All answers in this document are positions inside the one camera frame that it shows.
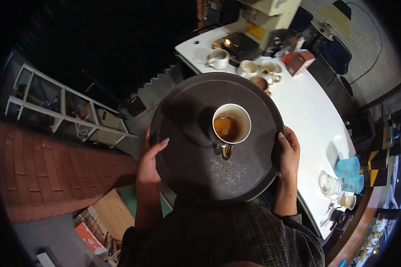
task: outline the gold mug handle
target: gold mug handle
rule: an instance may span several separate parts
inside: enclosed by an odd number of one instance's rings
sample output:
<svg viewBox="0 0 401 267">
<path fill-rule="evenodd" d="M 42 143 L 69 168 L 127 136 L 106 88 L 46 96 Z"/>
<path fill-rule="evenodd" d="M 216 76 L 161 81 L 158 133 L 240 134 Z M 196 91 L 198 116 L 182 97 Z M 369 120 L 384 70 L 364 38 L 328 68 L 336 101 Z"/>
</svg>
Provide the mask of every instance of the gold mug handle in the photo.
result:
<svg viewBox="0 0 401 267">
<path fill-rule="evenodd" d="M 221 155 L 223 156 L 224 160 L 228 160 L 233 153 L 234 145 L 228 144 L 225 146 L 221 146 Z"/>
<path fill-rule="evenodd" d="M 275 73 L 272 73 L 272 77 L 273 77 L 273 81 L 275 83 L 279 83 L 282 80 L 282 76 L 281 75 L 275 75 Z"/>
<path fill-rule="evenodd" d="M 267 71 L 264 69 L 263 66 L 260 66 L 260 72 L 261 72 L 261 73 L 267 73 Z"/>
</svg>

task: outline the hand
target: hand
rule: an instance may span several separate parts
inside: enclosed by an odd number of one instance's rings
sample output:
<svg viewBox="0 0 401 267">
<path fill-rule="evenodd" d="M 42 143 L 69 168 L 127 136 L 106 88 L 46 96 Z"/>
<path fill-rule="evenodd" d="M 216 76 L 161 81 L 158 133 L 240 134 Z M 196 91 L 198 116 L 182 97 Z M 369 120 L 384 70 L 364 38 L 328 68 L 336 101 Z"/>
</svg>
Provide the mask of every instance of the hand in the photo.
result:
<svg viewBox="0 0 401 267">
<path fill-rule="evenodd" d="M 159 183 L 160 176 L 156 170 L 156 155 L 159 151 L 168 146 L 169 138 L 165 138 L 160 143 L 150 147 L 150 125 L 147 129 L 146 140 L 144 144 L 144 155 L 140 160 L 137 172 L 137 182 Z"/>
<path fill-rule="evenodd" d="M 293 130 L 285 126 L 286 137 L 280 132 L 279 142 L 282 145 L 280 156 L 280 170 L 278 177 L 283 181 L 297 181 L 297 171 L 299 170 L 300 145 Z"/>
</svg>

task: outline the white mug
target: white mug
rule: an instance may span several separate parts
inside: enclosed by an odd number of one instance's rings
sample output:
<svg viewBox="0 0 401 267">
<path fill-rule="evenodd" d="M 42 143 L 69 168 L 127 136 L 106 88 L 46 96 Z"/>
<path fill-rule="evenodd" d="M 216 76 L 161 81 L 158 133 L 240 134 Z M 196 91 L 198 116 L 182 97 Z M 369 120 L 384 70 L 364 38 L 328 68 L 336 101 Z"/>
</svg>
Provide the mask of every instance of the white mug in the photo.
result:
<svg viewBox="0 0 401 267">
<path fill-rule="evenodd" d="M 221 138 L 214 128 L 214 121 L 221 116 L 230 116 L 238 125 L 238 135 L 231 141 Z M 251 133 L 251 118 L 248 112 L 237 104 L 224 104 L 219 107 L 209 126 L 208 137 L 215 145 L 221 147 L 224 160 L 228 160 L 233 152 L 233 146 L 247 139 Z"/>
<path fill-rule="evenodd" d="M 214 49 L 209 54 L 208 66 L 216 70 L 222 70 L 229 65 L 229 52 L 224 49 Z"/>
<path fill-rule="evenodd" d="M 260 65 L 260 70 L 269 85 L 282 80 L 282 67 L 278 63 L 264 60 Z"/>
<path fill-rule="evenodd" d="M 257 64 L 250 60 L 241 61 L 241 64 L 239 64 L 239 67 L 236 70 L 236 74 L 248 80 L 251 80 L 252 77 L 258 76 L 259 73 L 260 69 Z"/>
</svg>

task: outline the espresso machine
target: espresso machine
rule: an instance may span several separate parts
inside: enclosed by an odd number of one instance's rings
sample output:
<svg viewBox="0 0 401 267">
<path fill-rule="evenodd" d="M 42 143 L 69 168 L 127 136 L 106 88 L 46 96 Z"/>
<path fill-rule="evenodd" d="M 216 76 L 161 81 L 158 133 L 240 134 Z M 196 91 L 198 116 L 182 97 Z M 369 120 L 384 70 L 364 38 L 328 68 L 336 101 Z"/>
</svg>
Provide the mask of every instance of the espresso machine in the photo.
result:
<svg viewBox="0 0 401 267">
<path fill-rule="evenodd" d="M 274 45 L 274 32 L 288 29 L 301 0 L 239 0 L 244 4 L 239 12 L 237 30 L 216 40 L 214 48 L 229 52 L 230 63 L 253 59 L 270 51 Z"/>
</svg>

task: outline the red brick floor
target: red brick floor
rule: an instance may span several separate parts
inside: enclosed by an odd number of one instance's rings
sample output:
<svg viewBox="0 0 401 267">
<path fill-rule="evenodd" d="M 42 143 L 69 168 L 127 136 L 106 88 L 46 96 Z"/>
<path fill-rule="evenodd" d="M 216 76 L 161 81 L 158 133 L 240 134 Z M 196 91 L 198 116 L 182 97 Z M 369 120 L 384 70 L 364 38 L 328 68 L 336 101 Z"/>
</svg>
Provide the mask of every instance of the red brick floor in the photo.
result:
<svg viewBox="0 0 401 267">
<path fill-rule="evenodd" d="M 118 179 L 129 183 L 135 173 L 132 156 L 70 145 L 0 121 L 0 195 L 13 223 L 90 206 Z"/>
</svg>

